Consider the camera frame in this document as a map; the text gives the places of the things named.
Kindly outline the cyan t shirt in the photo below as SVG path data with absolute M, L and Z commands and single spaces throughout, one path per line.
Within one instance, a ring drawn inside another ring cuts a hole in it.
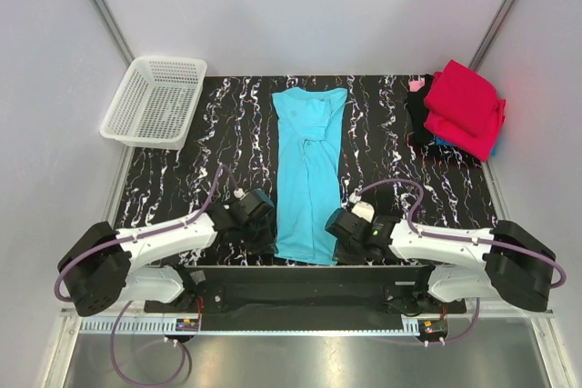
M 345 88 L 272 95 L 278 126 L 276 249 L 280 258 L 333 265 L 336 238 L 326 222 L 341 206 L 338 168 Z

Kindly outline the right corner metal post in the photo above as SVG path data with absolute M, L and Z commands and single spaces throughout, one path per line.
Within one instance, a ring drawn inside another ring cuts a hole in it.
M 518 0 L 502 0 L 469 63 L 468 67 L 471 70 L 476 72 L 484 63 L 517 2 Z

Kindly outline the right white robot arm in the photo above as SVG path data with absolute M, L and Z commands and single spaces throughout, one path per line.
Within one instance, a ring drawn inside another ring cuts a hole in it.
M 341 264 L 429 261 L 412 292 L 421 311 L 467 298 L 500 298 L 534 313 L 547 309 L 556 256 L 514 222 L 451 229 L 339 208 L 326 231 L 336 238 L 335 258 Z

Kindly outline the folded red t shirt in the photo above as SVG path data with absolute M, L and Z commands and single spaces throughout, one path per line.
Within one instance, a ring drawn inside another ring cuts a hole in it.
M 451 60 L 424 98 L 424 127 L 434 136 L 485 162 L 505 122 L 506 101 L 485 78 Z

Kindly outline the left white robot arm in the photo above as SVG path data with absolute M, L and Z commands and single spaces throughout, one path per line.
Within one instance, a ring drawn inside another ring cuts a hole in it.
M 55 297 L 81 317 L 115 303 L 154 302 L 184 312 L 201 301 L 200 284 L 182 266 L 158 261 L 216 242 L 271 248 L 275 207 L 260 189 L 237 190 L 228 204 L 205 201 L 191 214 L 149 227 L 114 229 L 92 225 L 57 265 Z

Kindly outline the pink paper tag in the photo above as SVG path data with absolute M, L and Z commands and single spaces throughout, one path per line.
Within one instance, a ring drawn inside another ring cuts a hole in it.
M 424 78 L 417 79 L 417 80 L 410 80 L 408 82 L 408 88 L 409 88 L 410 92 L 416 93 L 419 90 L 421 90 L 425 86 L 425 84 L 426 84 L 426 81 Z

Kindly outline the folded blue t shirt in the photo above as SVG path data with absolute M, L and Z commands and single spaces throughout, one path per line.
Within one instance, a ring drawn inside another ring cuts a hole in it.
M 442 139 L 440 137 L 437 137 L 437 136 L 435 137 L 435 143 L 437 145 L 441 145 L 441 146 L 450 146 L 450 147 L 453 147 L 454 146 L 454 144 L 449 143 L 448 141 L 446 141 L 446 140 L 444 140 L 444 139 Z M 496 145 L 494 145 L 494 147 L 492 148 L 490 154 L 491 155 L 496 155 L 497 154 L 497 146 Z

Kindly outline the folded black t shirt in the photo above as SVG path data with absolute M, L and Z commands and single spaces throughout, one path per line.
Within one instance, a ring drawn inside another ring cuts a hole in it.
M 425 105 L 425 98 L 430 91 L 433 83 L 433 75 L 423 77 L 424 84 L 416 91 L 410 89 L 406 97 L 406 109 L 411 117 L 413 128 L 413 142 L 416 146 L 431 145 L 434 143 L 435 136 L 425 128 L 425 121 L 428 118 L 429 110 Z

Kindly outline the left corner metal post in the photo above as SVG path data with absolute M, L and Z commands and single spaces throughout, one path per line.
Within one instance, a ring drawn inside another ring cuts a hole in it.
M 114 18 L 109 5 L 106 0 L 90 0 L 93 8 L 97 12 L 102 24 L 105 27 L 110 39 L 112 40 L 116 51 L 119 53 L 126 65 L 130 65 L 134 59 L 135 55 L 126 41 L 126 38 Z

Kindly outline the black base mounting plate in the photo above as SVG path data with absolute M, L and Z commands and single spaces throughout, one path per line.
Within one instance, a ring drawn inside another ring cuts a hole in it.
M 234 313 L 246 308 L 363 308 L 419 316 L 463 314 L 464 302 L 441 303 L 418 292 L 415 266 L 205 266 L 188 272 L 200 284 L 201 301 L 184 312 L 154 302 L 148 313 Z

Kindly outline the corner metal post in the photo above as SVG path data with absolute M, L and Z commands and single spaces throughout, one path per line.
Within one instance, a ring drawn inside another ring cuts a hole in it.
M 119 53 L 126 65 L 130 65 L 134 59 L 135 55 L 126 41 L 126 38 L 114 18 L 109 5 L 106 0 L 90 0 L 93 8 L 97 12 L 102 24 L 105 27 L 110 39 L 112 40 L 116 51 Z
M 476 72 L 484 63 L 517 2 L 518 0 L 502 0 L 469 63 L 468 67 L 471 70 Z

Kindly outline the white plastic basket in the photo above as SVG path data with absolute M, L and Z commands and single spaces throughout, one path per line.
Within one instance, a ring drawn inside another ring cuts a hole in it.
M 100 134 L 130 147 L 182 149 L 206 70 L 201 59 L 137 57 L 115 92 Z

